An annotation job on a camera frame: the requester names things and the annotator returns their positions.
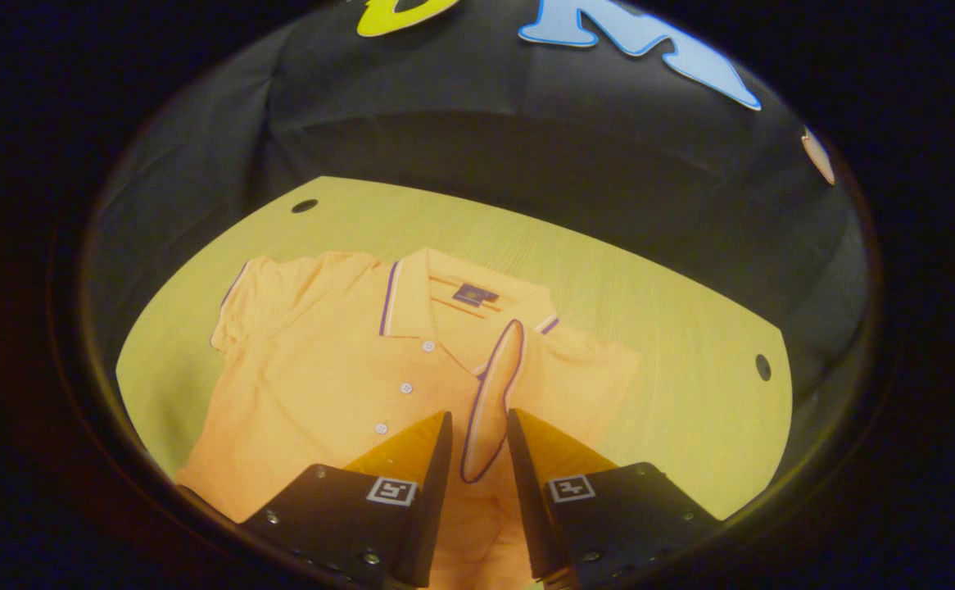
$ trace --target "orange polo shirt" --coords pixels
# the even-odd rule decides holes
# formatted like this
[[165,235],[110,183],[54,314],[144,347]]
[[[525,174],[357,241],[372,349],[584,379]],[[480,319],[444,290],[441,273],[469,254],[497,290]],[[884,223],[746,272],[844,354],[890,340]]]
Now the orange polo shirt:
[[432,249],[391,264],[354,252],[252,259],[211,344],[225,370],[177,480],[238,523],[306,467],[346,466],[452,412],[435,589],[531,582],[507,410],[593,446],[639,362],[561,324],[546,288]]

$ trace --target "yellow letter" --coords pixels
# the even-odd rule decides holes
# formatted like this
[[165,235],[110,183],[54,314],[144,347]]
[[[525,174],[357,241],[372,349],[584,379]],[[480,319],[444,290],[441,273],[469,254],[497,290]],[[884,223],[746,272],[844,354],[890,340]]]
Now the yellow letter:
[[394,12],[398,0],[369,0],[368,8],[357,23],[357,34],[361,37],[379,37],[380,34],[394,33],[411,25],[425,21],[447,11],[459,0],[428,0],[408,11]]

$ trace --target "blue letter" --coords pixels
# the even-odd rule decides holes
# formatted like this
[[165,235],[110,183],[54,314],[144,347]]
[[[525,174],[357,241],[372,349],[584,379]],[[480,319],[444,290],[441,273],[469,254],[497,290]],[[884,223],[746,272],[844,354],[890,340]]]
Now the blue letter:
[[541,0],[536,22],[523,26],[518,34],[533,43],[590,48],[597,44],[598,37],[583,29],[581,14],[597,23],[628,56],[643,56],[657,43],[671,39],[675,52],[663,56],[663,60],[672,70],[710,86],[739,104],[761,111],[762,103],[744,86],[740,75],[720,53],[654,16],[632,15],[609,0]]

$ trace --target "yellow table surface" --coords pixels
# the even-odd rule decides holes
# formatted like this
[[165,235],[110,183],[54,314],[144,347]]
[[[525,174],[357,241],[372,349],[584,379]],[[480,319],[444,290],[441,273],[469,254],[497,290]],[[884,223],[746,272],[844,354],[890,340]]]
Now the yellow table surface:
[[[291,209],[316,198],[304,213]],[[769,483],[787,442],[791,381],[780,331],[701,284],[571,230],[462,198],[320,178],[209,243],[149,302],[117,365],[130,418],[169,475],[201,436],[223,369],[208,337],[244,261],[327,250],[395,261],[421,247],[550,289],[564,324],[643,356],[596,451],[649,461],[719,519]],[[772,378],[763,381],[756,355]]]

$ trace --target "shirt label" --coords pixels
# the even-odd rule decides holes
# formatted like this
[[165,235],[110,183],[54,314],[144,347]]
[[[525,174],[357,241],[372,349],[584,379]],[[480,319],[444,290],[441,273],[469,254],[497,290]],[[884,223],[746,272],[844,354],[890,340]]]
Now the shirt label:
[[463,283],[463,287],[452,295],[452,299],[457,302],[466,303],[468,306],[480,307],[484,302],[495,302],[500,296],[484,288],[474,287],[473,284]]

